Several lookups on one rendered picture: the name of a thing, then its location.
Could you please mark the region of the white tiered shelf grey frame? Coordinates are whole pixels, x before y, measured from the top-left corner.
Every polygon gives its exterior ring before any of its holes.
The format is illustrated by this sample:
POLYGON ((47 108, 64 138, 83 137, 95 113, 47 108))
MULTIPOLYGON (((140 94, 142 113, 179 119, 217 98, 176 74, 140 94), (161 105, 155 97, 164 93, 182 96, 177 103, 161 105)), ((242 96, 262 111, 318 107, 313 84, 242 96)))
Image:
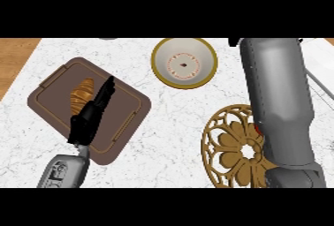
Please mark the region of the white tiered shelf grey frame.
POLYGON ((325 38, 304 38, 301 51, 309 76, 334 100, 334 45, 325 38))

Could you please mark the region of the brown striped croissant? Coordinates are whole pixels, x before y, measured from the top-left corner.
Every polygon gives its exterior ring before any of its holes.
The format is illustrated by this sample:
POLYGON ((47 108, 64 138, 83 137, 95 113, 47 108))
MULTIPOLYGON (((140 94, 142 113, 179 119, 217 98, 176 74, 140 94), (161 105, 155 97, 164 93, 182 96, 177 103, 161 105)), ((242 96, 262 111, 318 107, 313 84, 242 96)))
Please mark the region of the brown striped croissant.
POLYGON ((77 115, 95 94, 95 80, 87 78, 71 91, 71 113, 77 115))

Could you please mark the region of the gold ornate round placemat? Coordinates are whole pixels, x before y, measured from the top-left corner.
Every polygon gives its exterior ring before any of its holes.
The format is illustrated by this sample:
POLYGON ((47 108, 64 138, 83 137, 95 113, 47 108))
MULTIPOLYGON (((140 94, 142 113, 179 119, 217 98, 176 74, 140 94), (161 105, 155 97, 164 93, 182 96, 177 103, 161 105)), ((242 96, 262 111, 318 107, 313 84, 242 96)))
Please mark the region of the gold ornate round placemat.
POLYGON ((208 119, 201 139, 205 173, 216 188, 265 188, 275 168, 262 153, 263 136, 251 122, 251 106, 226 106, 208 119))

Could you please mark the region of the white bowl with gold rim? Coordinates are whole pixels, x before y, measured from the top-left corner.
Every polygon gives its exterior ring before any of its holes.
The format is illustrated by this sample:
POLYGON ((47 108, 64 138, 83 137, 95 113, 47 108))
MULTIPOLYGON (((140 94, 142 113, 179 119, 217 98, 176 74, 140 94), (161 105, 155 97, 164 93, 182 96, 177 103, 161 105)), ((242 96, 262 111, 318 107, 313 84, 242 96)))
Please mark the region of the white bowl with gold rim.
POLYGON ((167 86, 198 88, 214 77, 217 53, 201 38, 166 38, 151 52, 151 69, 167 86))

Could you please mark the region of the brown rounded square tray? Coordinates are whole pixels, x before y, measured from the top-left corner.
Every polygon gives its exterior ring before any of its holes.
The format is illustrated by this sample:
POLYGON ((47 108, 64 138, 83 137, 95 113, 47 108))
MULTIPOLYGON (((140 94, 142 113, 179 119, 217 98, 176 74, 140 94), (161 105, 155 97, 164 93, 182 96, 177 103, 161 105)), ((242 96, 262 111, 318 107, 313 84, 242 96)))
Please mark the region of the brown rounded square tray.
MULTIPOLYGON (((28 96, 28 106, 65 138, 71 130, 71 91, 86 78, 92 78, 98 93, 109 76, 90 61, 75 57, 44 79, 28 96)), ((115 92, 90 145, 90 158, 99 165, 108 165, 117 159, 151 110, 149 97, 120 79, 114 79, 114 82, 115 92)))

